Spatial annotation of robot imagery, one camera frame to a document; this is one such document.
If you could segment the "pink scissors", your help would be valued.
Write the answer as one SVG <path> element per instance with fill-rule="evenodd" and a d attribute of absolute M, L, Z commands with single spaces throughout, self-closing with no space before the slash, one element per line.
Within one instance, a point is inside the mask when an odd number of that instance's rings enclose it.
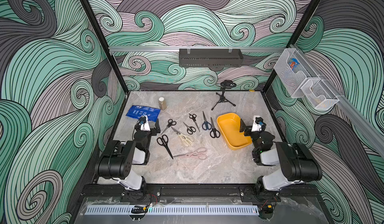
<path fill-rule="evenodd" d="M 174 158 L 194 158 L 199 160 L 205 160 L 208 156 L 206 155 L 207 148 L 198 148 L 193 152 L 189 152 L 186 154 L 180 154 L 174 156 Z"/>

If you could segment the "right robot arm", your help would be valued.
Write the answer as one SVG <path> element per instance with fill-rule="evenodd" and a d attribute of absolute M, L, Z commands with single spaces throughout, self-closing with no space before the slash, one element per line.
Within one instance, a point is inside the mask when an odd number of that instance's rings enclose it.
<path fill-rule="evenodd" d="M 275 136 L 265 129 L 266 123 L 260 116 L 254 117 L 252 125 L 240 120 L 239 132 L 250 137 L 254 145 L 254 162 L 259 166 L 279 166 L 271 174 L 258 178 L 256 193 L 278 192 L 290 185 L 322 179 L 322 168 L 306 145 L 275 142 Z"/>

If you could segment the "yellow storage box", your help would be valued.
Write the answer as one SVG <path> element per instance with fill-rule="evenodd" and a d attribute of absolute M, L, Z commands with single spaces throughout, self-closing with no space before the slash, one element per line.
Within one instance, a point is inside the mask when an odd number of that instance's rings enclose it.
<path fill-rule="evenodd" d="M 217 118 L 217 124 L 227 146 L 231 150 L 238 150 L 252 144 L 251 137 L 239 132 L 241 118 L 236 113 L 227 113 Z"/>

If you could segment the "cream kitchen scissors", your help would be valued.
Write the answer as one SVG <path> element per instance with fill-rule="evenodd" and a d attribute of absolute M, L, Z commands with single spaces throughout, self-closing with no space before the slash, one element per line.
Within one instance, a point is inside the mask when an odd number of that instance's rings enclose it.
<path fill-rule="evenodd" d="M 185 135 L 173 127 L 172 127 L 172 130 L 177 133 L 178 137 L 181 140 L 182 146 L 188 148 L 195 145 L 196 140 L 191 135 Z"/>

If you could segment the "blue handled scissors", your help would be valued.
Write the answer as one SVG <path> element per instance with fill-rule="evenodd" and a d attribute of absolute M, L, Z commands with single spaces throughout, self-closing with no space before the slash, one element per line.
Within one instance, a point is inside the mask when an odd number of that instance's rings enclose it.
<path fill-rule="evenodd" d="M 212 129 L 212 125 L 210 122 L 208 122 L 208 120 L 206 119 L 206 116 L 205 116 L 205 113 L 203 112 L 203 123 L 202 123 L 202 129 L 203 130 L 211 130 Z"/>

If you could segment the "large black scissors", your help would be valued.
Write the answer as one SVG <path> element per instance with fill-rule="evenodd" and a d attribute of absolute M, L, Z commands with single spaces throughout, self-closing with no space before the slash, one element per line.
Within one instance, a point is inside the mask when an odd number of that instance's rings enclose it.
<path fill-rule="evenodd" d="M 165 147 L 166 150 L 167 150 L 167 152 L 168 152 L 168 154 L 170 155 L 170 157 L 171 157 L 172 159 L 174 159 L 174 157 L 173 157 L 173 155 L 172 155 L 172 152 L 171 152 L 171 150 L 170 150 L 170 148 L 169 148 L 169 145 L 168 145 L 168 143 L 169 143 L 169 138 L 168 138 L 167 135 L 162 135 L 161 137 L 157 138 L 157 143 L 158 143 L 160 146 Z"/>

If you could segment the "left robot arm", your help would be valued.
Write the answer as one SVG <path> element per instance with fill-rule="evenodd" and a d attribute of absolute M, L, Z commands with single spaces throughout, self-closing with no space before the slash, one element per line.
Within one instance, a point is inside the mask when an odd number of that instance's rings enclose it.
<path fill-rule="evenodd" d="M 150 143 L 160 132 L 159 121 L 149 126 L 146 115 L 135 125 L 136 133 L 132 141 L 111 140 L 95 166 L 99 185 L 120 184 L 125 190 L 137 191 L 146 185 L 145 178 L 132 170 L 133 165 L 146 165 L 150 159 Z"/>

